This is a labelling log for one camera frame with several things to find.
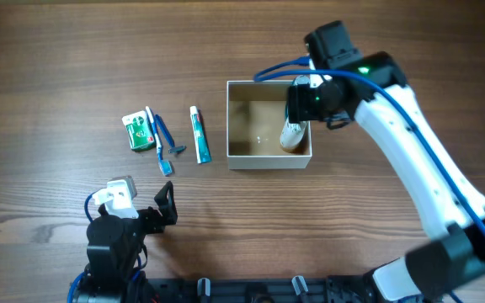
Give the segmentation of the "blue white toothbrush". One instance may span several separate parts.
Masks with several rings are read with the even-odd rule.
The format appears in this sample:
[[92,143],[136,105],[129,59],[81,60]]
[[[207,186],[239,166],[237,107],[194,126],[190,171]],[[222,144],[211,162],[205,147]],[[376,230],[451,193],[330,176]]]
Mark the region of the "blue white toothbrush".
[[162,174],[165,177],[167,177],[167,176],[169,176],[170,174],[173,173],[173,169],[172,169],[170,161],[165,160],[163,158],[163,144],[162,144],[162,141],[161,141],[159,134],[157,132],[157,124],[156,124],[156,121],[154,119],[153,112],[148,106],[145,107],[145,111],[146,111],[147,117],[150,121],[152,133],[153,133],[153,136],[154,136],[154,139],[155,139],[155,142],[156,142],[156,153],[157,153],[157,159],[158,159],[158,166],[159,166]]

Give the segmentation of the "blue disposable razor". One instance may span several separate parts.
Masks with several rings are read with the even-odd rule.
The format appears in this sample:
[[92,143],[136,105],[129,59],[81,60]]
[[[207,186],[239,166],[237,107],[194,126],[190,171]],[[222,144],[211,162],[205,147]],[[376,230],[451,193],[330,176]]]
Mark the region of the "blue disposable razor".
[[185,145],[177,146],[175,144],[175,141],[174,141],[171,133],[169,132],[168,127],[163,122],[163,118],[160,115],[156,114],[155,120],[156,120],[157,125],[159,126],[161,132],[163,133],[164,137],[166,138],[166,140],[168,142],[168,145],[169,145],[168,152],[170,154],[180,154],[181,152],[184,152],[185,149],[186,149],[186,146]]

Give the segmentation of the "white cosmetic tube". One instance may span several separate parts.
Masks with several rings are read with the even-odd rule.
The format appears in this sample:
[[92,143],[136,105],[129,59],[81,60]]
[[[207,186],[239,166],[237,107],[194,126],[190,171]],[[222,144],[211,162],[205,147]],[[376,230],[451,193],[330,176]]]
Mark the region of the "white cosmetic tube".
[[285,152],[293,152],[302,142],[306,133],[307,122],[291,123],[288,119],[280,134],[280,146]]

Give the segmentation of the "teal toothpaste tube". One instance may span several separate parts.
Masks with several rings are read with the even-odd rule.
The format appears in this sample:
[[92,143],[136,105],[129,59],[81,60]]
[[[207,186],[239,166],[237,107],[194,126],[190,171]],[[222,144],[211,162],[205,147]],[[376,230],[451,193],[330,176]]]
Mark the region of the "teal toothpaste tube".
[[201,122],[200,111],[196,106],[191,106],[189,112],[195,139],[197,162],[199,164],[208,163],[211,161],[211,154],[205,137],[204,127]]

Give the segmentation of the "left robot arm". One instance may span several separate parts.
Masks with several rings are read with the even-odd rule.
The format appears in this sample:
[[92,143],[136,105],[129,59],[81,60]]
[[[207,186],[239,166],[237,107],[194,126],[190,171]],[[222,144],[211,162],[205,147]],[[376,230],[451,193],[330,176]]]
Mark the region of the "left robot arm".
[[72,282],[68,303],[161,300],[143,272],[148,258],[145,237],[176,224],[173,183],[166,182],[155,195],[155,208],[137,210],[136,196],[132,177],[124,176],[86,198],[88,264]]

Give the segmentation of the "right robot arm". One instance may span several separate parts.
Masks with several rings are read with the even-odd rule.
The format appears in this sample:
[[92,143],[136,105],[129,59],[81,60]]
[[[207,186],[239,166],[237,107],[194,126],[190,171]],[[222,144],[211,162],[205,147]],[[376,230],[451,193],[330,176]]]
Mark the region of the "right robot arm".
[[429,127],[400,66],[384,51],[363,56],[339,21],[305,38],[305,84],[288,91],[292,123],[331,125],[347,114],[381,148],[417,209],[429,242],[366,274],[357,293],[374,302],[438,300],[485,274],[485,197]]

